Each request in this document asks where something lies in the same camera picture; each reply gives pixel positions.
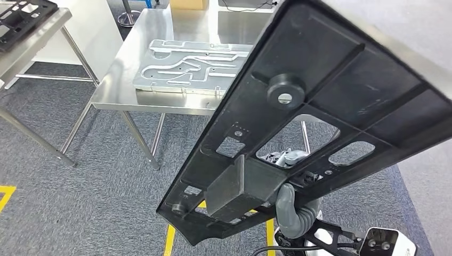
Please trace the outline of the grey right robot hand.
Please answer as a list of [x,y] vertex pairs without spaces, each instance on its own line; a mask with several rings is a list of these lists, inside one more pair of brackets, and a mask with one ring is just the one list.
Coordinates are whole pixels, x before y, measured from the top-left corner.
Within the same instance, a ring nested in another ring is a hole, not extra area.
[[[303,150],[287,149],[262,156],[261,159],[281,167],[292,166],[309,155]],[[276,213],[279,230],[291,239],[299,238],[305,229],[304,221],[300,219],[295,209],[295,189],[290,183],[283,184],[276,197]]]

